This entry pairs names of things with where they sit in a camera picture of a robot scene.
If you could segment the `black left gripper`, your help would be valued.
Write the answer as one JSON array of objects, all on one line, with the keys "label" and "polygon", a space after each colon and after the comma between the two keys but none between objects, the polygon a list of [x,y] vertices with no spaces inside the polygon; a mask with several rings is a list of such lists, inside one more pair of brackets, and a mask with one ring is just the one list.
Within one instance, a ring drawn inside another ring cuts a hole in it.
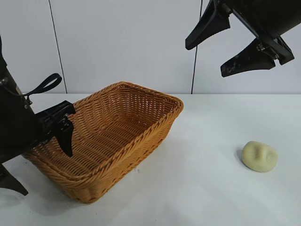
[{"label": "black left gripper", "polygon": [[[21,95],[8,80],[0,82],[0,161],[2,163],[30,151],[56,137],[60,148],[69,157],[72,152],[74,114],[72,103],[64,100],[46,110],[34,113],[28,96]],[[27,195],[25,187],[0,165],[0,187]]]}]

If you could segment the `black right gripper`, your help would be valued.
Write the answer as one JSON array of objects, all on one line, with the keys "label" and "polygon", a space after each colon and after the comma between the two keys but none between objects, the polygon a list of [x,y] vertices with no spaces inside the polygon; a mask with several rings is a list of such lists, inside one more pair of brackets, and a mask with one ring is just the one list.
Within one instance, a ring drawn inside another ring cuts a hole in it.
[{"label": "black right gripper", "polygon": [[294,60],[282,35],[301,23],[299,0],[210,0],[199,22],[185,39],[193,49],[209,37],[230,28],[235,17],[255,36],[240,53],[221,65],[222,77],[254,70],[270,70],[275,61]]}]

